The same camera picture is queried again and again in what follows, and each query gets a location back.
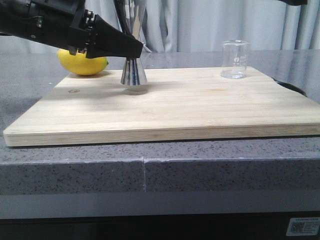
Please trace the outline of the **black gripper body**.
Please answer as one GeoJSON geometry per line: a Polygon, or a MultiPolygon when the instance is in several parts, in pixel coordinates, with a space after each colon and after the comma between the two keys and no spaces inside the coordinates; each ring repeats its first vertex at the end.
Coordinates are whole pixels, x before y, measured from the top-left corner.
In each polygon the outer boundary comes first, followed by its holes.
{"type": "Polygon", "coordinates": [[[93,50],[95,15],[83,0],[2,0],[0,33],[68,50],[93,50]]]}
{"type": "Polygon", "coordinates": [[[308,4],[308,0],[280,0],[280,1],[290,6],[301,6],[301,5],[308,4]]]}

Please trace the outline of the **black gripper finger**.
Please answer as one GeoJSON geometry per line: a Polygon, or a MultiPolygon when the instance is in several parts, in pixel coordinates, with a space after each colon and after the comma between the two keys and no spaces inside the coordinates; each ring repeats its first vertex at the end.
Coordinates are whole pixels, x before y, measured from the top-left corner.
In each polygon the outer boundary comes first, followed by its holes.
{"type": "Polygon", "coordinates": [[[141,56],[143,44],[139,40],[117,30],[98,14],[94,16],[89,36],[89,46],[86,50],[88,59],[99,57],[139,58],[141,56]]]}

